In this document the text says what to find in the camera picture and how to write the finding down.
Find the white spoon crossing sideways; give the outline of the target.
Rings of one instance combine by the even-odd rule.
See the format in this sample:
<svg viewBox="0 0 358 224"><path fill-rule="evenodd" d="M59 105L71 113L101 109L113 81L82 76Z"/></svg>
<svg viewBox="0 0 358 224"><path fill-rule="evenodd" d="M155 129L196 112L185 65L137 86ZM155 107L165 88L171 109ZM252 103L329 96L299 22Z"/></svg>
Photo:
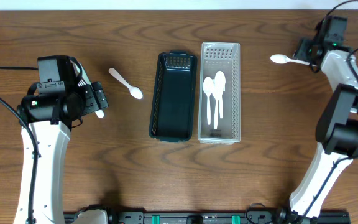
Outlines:
<svg viewBox="0 0 358 224"><path fill-rule="evenodd" d="M225 92L226 77L222 71L218 71L215 75L215 85L219 89L218 95L218 108L219 108L219 117L223 119L223 93Z"/></svg>

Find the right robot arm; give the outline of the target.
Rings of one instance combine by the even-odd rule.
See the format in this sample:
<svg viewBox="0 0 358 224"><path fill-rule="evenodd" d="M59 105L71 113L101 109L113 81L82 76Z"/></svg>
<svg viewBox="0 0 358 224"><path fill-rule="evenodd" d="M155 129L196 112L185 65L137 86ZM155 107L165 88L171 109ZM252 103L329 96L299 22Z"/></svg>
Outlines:
<svg viewBox="0 0 358 224"><path fill-rule="evenodd" d="M331 188L358 159L358 67L351 48L325 39L301 39L293 58L306 62L314 72L323 72L333 95L316 127L314 158L291 193L288 210L277 219L316 223Z"/></svg>

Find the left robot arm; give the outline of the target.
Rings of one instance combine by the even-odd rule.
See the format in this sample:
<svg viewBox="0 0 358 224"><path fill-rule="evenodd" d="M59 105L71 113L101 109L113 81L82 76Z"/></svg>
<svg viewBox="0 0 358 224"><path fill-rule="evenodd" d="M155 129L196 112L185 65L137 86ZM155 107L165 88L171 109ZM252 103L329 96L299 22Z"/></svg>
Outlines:
<svg viewBox="0 0 358 224"><path fill-rule="evenodd" d="M64 223L63 176L72 122L108 107L100 82L34 83L17 107L26 121L21 189L14 223Z"/></svg>

